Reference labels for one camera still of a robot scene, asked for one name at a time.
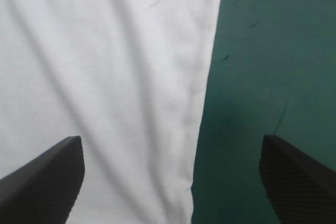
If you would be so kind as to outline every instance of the white fabric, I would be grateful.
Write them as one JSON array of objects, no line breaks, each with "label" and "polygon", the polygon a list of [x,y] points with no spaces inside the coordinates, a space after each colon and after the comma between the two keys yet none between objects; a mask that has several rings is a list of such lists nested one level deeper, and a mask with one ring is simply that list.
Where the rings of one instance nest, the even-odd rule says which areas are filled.
[{"label": "white fabric", "polygon": [[219,0],[0,0],[0,176],[80,135],[68,224],[184,224]]}]

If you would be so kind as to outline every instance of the green mat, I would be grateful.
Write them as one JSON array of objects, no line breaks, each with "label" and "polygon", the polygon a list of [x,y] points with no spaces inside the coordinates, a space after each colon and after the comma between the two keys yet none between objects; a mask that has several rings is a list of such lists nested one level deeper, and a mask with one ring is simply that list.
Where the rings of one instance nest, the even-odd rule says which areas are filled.
[{"label": "green mat", "polygon": [[279,223],[258,171],[275,132],[336,170],[335,0],[222,0],[193,224]]}]

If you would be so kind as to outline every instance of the green surface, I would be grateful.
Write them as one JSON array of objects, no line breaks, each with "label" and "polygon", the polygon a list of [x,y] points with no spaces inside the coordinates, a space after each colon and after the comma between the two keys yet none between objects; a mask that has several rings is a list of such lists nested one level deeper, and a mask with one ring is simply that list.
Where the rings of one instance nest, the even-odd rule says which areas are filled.
[{"label": "green surface", "polygon": [[279,223],[258,172],[263,136],[277,125],[336,169],[335,0],[222,0],[193,224]]}]

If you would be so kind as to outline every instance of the white cloth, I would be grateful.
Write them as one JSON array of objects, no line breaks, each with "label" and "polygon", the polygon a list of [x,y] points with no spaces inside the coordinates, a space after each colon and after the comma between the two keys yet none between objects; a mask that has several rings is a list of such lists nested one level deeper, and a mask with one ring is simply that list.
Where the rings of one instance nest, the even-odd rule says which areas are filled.
[{"label": "white cloth", "polygon": [[68,224],[185,224],[220,0],[0,0],[0,176],[80,135]]}]

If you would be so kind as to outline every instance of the textured black plastic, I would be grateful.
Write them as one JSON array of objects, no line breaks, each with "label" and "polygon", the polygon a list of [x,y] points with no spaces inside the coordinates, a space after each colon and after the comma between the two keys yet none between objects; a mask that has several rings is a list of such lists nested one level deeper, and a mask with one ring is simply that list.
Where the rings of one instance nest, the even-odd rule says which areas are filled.
[{"label": "textured black plastic", "polygon": [[65,223],[84,173],[81,138],[67,137],[0,180],[0,223]]},{"label": "textured black plastic", "polygon": [[336,173],[275,136],[264,137],[260,175],[281,223],[336,223]]}]

